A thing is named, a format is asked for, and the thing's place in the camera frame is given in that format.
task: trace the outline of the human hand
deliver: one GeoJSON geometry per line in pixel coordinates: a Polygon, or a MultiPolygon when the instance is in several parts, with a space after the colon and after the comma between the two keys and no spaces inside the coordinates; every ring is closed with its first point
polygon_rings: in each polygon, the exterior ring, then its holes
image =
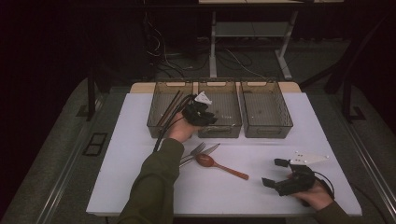
{"type": "Polygon", "coordinates": [[[189,124],[180,112],[175,115],[172,123],[173,125],[168,131],[168,138],[173,138],[181,143],[189,139],[194,132],[203,128],[189,124]]]}
{"type": "Polygon", "coordinates": [[[332,197],[327,190],[318,181],[315,181],[312,189],[301,191],[291,196],[304,200],[311,205],[315,210],[321,210],[333,202],[332,197]]]}

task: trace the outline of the white table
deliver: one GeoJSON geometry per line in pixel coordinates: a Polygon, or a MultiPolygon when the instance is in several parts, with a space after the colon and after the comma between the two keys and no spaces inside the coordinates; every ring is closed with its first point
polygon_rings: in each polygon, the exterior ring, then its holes
{"type": "MultiPolygon", "coordinates": [[[[286,139],[247,139],[243,128],[237,139],[200,139],[194,135],[185,154],[201,142],[208,147],[221,143],[211,156],[220,164],[249,175],[243,180],[218,168],[201,167],[196,161],[180,169],[175,184],[175,216],[179,217],[297,217],[314,213],[290,196],[278,196],[262,184],[262,177],[284,180],[290,168],[274,165],[274,159],[292,159],[295,151],[327,155],[327,161],[309,167],[323,173],[335,187],[335,199],[352,216],[361,207],[332,153],[332,149],[304,93],[284,93],[294,126],[286,139]]],[[[119,120],[92,192],[87,212],[118,216],[143,160],[152,152],[146,126],[152,93],[126,96],[119,120]]]]}

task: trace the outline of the transparent plastic bin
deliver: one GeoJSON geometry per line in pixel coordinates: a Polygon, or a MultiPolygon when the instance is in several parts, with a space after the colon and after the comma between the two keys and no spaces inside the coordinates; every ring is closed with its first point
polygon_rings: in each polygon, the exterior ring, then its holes
{"type": "Polygon", "coordinates": [[[273,78],[242,78],[240,102],[246,138],[286,138],[293,122],[273,78]]]}
{"type": "Polygon", "coordinates": [[[212,101],[207,112],[218,120],[198,132],[200,138],[238,138],[242,127],[238,95],[233,78],[200,78],[198,92],[212,101]]]}
{"type": "Polygon", "coordinates": [[[192,88],[192,79],[172,78],[157,80],[147,123],[152,138],[158,138],[168,116],[176,108],[176,104],[185,96],[192,94],[192,88]],[[177,97],[177,102],[174,106],[170,106],[178,91],[180,91],[180,95],[177,97]],[[168,107],[170,107],[169,113],[165,115],[168,107]]]}

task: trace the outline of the olive green sleeve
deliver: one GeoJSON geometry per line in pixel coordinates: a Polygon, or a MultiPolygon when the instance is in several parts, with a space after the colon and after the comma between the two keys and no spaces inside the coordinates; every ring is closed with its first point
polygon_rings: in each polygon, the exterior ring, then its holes
{"type": "Polygon", "coordinates": [[[117,223],[173,222],[174,183],[183,151],[181,143],[169,138],[163,140],[158,152],[146,158],[117,223]]]}
{"type": "Polygon", "coordinates": [[[337,202],[317,211],[315,219],[319,224],[361,224],[358,217],[350,217],[337,202]]]}

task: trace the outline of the floor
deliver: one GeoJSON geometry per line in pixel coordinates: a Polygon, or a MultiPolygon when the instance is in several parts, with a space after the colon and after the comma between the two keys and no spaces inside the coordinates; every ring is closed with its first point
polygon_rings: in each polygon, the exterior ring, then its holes
{"type": "MultiPolygon", "coordinates": [[[[169,48],[167,61],[158,65],[156,77],[208,77],[209,45],[199,39],[196,57],[186,57],[169,48]]],[[[286,61],[294,82],[301,83],[335,63],[349,42],[340,39],[291,41],[286,61]]],[[[217,43],[218,77],[276,77],[283,81],[274,50],[280,39],[222,38],[217,43]]],[[[355,190],[367,224],[395,223],[389,211],[394,204],[390,197],[396,189],[392,171],[396,168],[396,137],[367,102],[359,89],[354,88],[352,105],[357,106],[365,120],[348,123],[341,115],[341,92],[328,95],[323,86],[327,78],[304,88],[329,140],[334,154],[355,190]],[[362,155],[372,160],[364,161],[362,155]]],[[[97,92],[97,112],[86,121],[87,83],[81,82],[64,106],[42,147],[29,174],[1,223],[115,223],[114,217],[96,217],[85,209],[90,199],[106,147],[117,122],[128,86],[114,86],[110,93],[97,92]],[[84,156],[81,152],[94,133],[106,133],[102,152],[84,156]]],[[[201,223],[317,223],[312,217],[286,219],[201,220],[201,223]]],[[[175,223],[192,223],[177,218],[175,223]]]]}

